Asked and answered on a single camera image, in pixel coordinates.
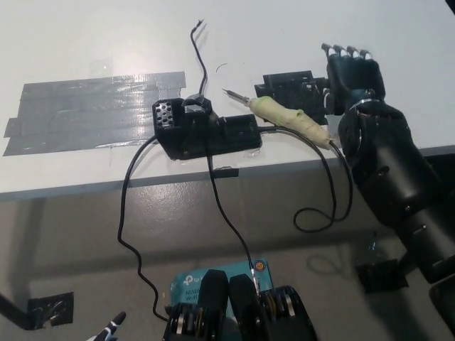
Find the duct tape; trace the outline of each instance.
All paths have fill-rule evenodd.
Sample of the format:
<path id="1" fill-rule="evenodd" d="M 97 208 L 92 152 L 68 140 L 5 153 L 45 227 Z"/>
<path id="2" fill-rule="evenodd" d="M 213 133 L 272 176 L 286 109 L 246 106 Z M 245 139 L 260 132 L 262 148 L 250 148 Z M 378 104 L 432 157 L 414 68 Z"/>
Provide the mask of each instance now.
<path id="1" fill-rule="evenodd" d="M 185 86 L 184 72 L 24 85 L 4 155 L 142 144 L 154 134 L 153 104 Z"/>

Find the white table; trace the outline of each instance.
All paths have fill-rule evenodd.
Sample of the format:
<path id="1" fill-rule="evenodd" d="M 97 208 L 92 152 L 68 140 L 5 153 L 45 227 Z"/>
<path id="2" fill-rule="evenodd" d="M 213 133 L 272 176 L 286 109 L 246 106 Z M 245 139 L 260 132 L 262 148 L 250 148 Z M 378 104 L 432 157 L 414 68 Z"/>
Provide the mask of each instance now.
<path id="1" fill-rule="evenodd" d="M 202 18 L 205 94 L 218 115 L 248 113 L 221 88 L 253 97 L 262 75 L 311 70 L 323 77 L 321 43 L 354 45 L 369 49 L 380 63 L 386 100 L 405 113 L 418 147 L 433 155 L 455 149 L 455 16 L 444 0 L 6 2 L 0 11 L 1 133 L 17 115 L 24 83 L 184 71 L 182 96 L 197 92 L 202 72 L 189 33 Z M 257 155 L 216 156 L 215 167 L 236 167 L 242 176 L 319 164 L 290 136 L 263 141 Z M 1 155 L 7 142 L 1 139 Z M 137 148 L 1 157 L 0 200 L 118 189 Z M 205 178 L 204 158 L 171 161 L 156 146 L 132 185 Z"/>

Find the black cable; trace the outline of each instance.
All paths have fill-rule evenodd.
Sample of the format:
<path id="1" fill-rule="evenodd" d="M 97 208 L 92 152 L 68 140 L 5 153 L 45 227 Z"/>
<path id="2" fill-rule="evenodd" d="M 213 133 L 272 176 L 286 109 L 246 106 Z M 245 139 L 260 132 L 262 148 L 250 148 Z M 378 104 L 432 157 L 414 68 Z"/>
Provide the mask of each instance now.
<path id="1" fill-rule="evenodd" d="M 341 222 L 341 221 L 345 220 L 347 218 L 347 216 L 349 216 L 350 209 L 352 207 L 353 180 L 352 180 L 352 177 L 351 177 L 351 174 L 350 174 L 350 171 L 349 171 L 348 164 L 346 163 L 345 158 L 341 154 L 341 152 L 338 149 L 338 147 L 334 144 L 334 142 L 331 141 L 330 145 L 333 148 L 333 150 L 335 151 L 335 154 L 337 155 L 337 157 L 341 160 L 341 163 L 343 164 L 343 167 L 345 169 L 346 175 L 348 177 L 348 185 L 349 185 L 348 206 L 347 206 L 346 211 L 343 214 L 343 216 L 341 216 L 339 218 L 335 217 L 335 214 L 336 214 L 336 194 L 335 194 L 335 187 L 333 185 L 332 174 L 331 174 L 330 168 L 328 167 L 327 160 L 324 157 L 324 155 L 322 154 L 322 152 L 319 150 L 319 148 L 310 139 L 308 139 L 305 135 L 303 135 L 303 134 L 301 134 L 298 131 L 295 131 L 293 129 L 285 128 L 283 126 L 264 127 L 264 128 L 261 129 L 261 131 L 284 132 L 286 134 L 290 134 L 290 135 L 298 138 L 299 140 L 303 141 L 306 145 L 308 145 L 311 149 L 313 149 L 319 155 L 319 157 L 321 158 L 323 167 L 324 167 L 324 169 L 326 171 L 327 178 L 328 178 L 328 184 L 330 186 L 330 191 L 331 191 L 331 196 L 332 196 L 332 203 L 333 203 L 331 215 L 328 215 L 325 212 L 323 212 L 320 209 L 317 209 L 315 207 L 304 207 L 304 208 L 301 208 L 300 210 L 297 210 L 294 213 L 294 216 L 293 216 L 293 219 L 292 219 L 292 222 L 294 223 L 294 226 L 299 231 L 302 231 L 302 232 L 305 232 L 305 233 L 317 233 L 317 232 L 321 232 L 321 231 L 324 231 L 324 230 L 330 228 L 333 225 L 334 222 Z M 322 227 L 318 228 L 318 229 L 304 229 L 304 228 L 300 227 L 299 224 L 297 224 L 297 217 L 302 212 L 308 212 L 308 211 L 319 213 L 323 217 L 327 218 L 329 220 L 329 223 L 327 225 L 325 225 L 325 226 L 322 226 Z"/>
<path id="2" fill-rule="evenodd" d="M 208 164 L 208 174 L 210 176 L 210 181 L 211 181 L 212 187 L 213 187 L 213 194 L 215 194 L 216 205 L 218 206 L 218 209 L 219 209 L 221 215 L 223 216 L 223 218 L 225 219 L 225 221 L 227 222 L 227 224 L 229 225 L 231 230 L 235 233 L 235 235 L 238 237 L 238 239 L 242 243 L 243 249 L 245 250 L 245 253 L 247 254 L 248 264 L 250 265 L 250 269 L 253 269 L 254 266 L 253 266 L 253 262 L 251 260 L 250 250 L 248 249 L 247 243 L 243 239 L 242 235 L 238 232 L 238 230 L 234 227 L 234 225 L 230 222 L 230 220 L 229 220 L 228 216 L 226 215 L 223 207 L 221 206 L 220 198 L 218 197 L 218 190 L 216 188 L 215 176 L 213 175 L 212 157 L 209 156 L 209 155 L 207 156 L 207 164 Z"/>
<path id="3" fill-rule="evenodd" d="M 198 60 L 199 60 L 200 66 L 204 70 L 204 76 L 202 78 L 202 81 L 200 82 L 199 94 L 203 94 L 204 84 L 207 81 L 207 69 L 205 68 L 205 65 L 204 65 L 204 62 L 202 60 L 202 57 L 200 56 L 198 46 L 196 45 L 196 42 L 194 41 L 194 38 L 193 38 L 193 34 L 198 29 L 198 27 L 202 24 L 202 22 L 203 21 L 199 20 L 198 24 L 191 30 L 191 42 L 193 43 L 194 51 L 196 52 L 196 55 L 198 56 Z M 228 216 L 226 215 L 226 213 L 225 213 L 225 211 L 223 209 L 223 206 L 221 206 L 220 197 L 218 196 L 218 189 L 216 188 L 215 176 L 213 174 L 212 155 L 210 154 L 210 150 L 208 148 L 208 141 L 204 141 L 204 143 L 205 143 L 205 152 L 207 154 L 208 174 L 210 176 L 210 181 L 212 183 L 213 194 L 215 195 L 216 205 L 218 206 L 218 209 L 219 209 L 221 215 L 223 216 L 224 220 L 226 221 L 226 223 L 229 225 L 231 230 L 235 233 L 237 238 L 242 243 L 243 249 L 245 250 L 245 253 L 247 254 L 248 264 L 250 265 L 250 269 L 253 269 L 254 266 L 253 266 L 253 262 L 251 260 L 251 254 L 250 254 L 250 250 L 248 249 L 247 243 L 243 239 L 242 235 L 235 228 L 235 226 L 230 222 Z"/>
<path id="4" fill-rule="evenodd" d="M 137 274 L 145 283 L 147 283 L 153 289 L 153 291 L 155 293 L 155 301 L 154 301 L 154 305 L 152 307 L 152 311 L 157 318 L 167 322 L 168 319 L 165 318 L 164 316 L 158 314 L 158 312 L 156 311 L 156 305 L 158 304 L 158 297 L 159 297 L 158 290 L 156 289 L 155 285 L 152 282 L 150 282 L 150 280 L 147 277 L 145 277 L 142 273 L 142 256 L 141 256 L 141 254 L 132 245 L 128 244 L 127 242 L 125 242 L 122 239 L 123 225 L 124 225 L 124 221 L 125 221 L 125 205 L 126 205 L 126 201 L 127 201 L 127 189 L 128 189 L 129 179 L 131 178 L 131 174 L 134 169 L 134 164 L 137 162 L 137 159 L 140 157 L 140 155 L 142 154 L 144 149 L 155 140 L 156 140 L 156 137 L 152 136 L 138 149 L 136 154 L 134 154 L 133 159 L 131 160 L 131 163 L 129 164 L 127 173 L 125 174 L 125 179 L 123 180 L 123 186 L 122 186 L 122 199 L 120 200 L 120 222 L 119 222 L 119 230 L 117 233 L 117 240 L 119 241 L 119 243 L 121 245 L 123 245 L 124 247 L 126 247 L 128 250 L 132 251 L 136 255 Z"/>
<path id="5" fill-rule="evenodd" d="M 205 65 L 202 61 L 202 57 L 200 56 L 199 49 L 198 49 L 198 46 L 196 46 L 196 42 L 194 41 L 193 35 L 196 32 L 196 30 L 199 28 L 199 26 L 202 24 L 202 22 L 203 22 L 203 20 L 199 20 L 198 23 L 196 24 L 196 26 L 194 26 L 194 28 L 191 30 L 191 33 L 190 33 L 190 38 L 191 38 L 191 42 L 194 47 L 194 51 L 196 52 L 196 55 L 198 56 L 200 66 L 202 67 L 202 70 L 204 72 L 204 76 L 202 77 L 202 82 L 200 82 L 200 87 L 199 87 L 200 94 L 203 94 L 204 84 L 205 84 L 205 82 L 207 82 L 207 69 L 205 68 Z"/>

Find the floor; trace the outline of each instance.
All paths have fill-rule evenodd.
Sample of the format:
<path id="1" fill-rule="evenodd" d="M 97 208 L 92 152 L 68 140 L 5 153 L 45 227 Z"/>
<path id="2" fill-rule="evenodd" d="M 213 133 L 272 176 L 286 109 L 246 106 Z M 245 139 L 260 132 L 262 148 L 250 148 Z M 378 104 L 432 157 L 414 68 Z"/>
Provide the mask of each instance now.
<path id="1" fill-rule="evenodd" d="M 339 206 L 346 179 L 336 172 Z M 267 258 L 274 284 L 299 292 L 321 340 L 452 340 L 418 271 L 409 288 L 366 296 L 353 266 L 397 258 L 403 248 L 379 226 L 356 193 L 348 220 L 320 234 L 292 226 L 305 205 L 329 209 L 323 173 L 217 180 L 226 213 L 255 257 Z M 120 340 L 161 340 L 165 324 L 151 312 L 152 290 L 136 260 L 118 245 L 119 192 L 0 204 L 0 290 L 21 307 L 29 298 L 74 292 L 74 322 L 33 332 L 0 317 L 0 340 L 85 341 L 119 311 Z M 324 223 L 309 215 L 307 227 Z M 174 276 L 245 259 L 217 211 L 208 181 L 131 189 L 124 238 L 144 255 L 144 273 L 159 289 L 159 311 Z"/>

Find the robotic arm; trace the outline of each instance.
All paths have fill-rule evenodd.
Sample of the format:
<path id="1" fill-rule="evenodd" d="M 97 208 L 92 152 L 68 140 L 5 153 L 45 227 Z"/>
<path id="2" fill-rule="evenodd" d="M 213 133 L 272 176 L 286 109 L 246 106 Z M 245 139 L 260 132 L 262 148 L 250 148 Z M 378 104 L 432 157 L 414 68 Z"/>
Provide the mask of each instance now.
<path id="1" fill-rule="evenodd" d="M 379 65 L 368 51 L 322 45 L 338 126 L 353 180 L 376 218 L 392 228 L 429 283 L 455 335 L 455 191 L 446 190 L 411 137 L 402 112 L 384 102 Z"/>

